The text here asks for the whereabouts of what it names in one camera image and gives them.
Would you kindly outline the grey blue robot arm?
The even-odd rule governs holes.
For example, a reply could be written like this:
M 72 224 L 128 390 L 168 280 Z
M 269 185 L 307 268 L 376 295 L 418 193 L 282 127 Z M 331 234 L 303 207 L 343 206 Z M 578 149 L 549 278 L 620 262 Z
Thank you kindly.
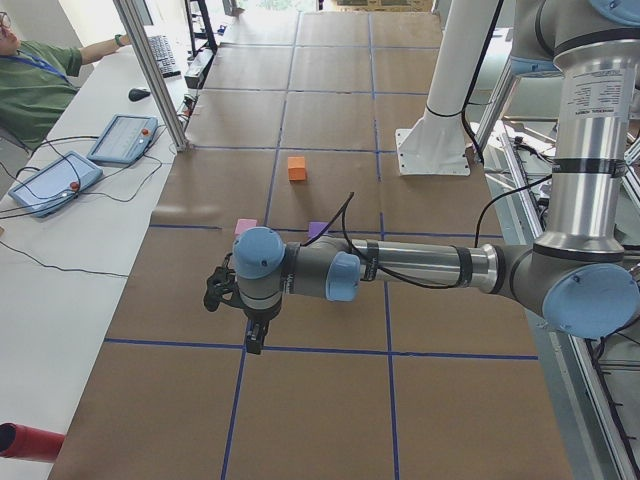
M 563 76 L 545 231 L 531 246 L 420 245 L 320 236 L 285 243 L 266 227 L 234 242 L 233 300 L 245 346 L 264 345 L 284 294 L 350 301 L 365 281 L 394 278 L 443 290 L 472 287 L 512 299 L 554 329 L 597 339 L 626 326 L 639 289 L 614 236 L 626 134 L 639 76 L 635 1 L 520 1 L 513 65 Z

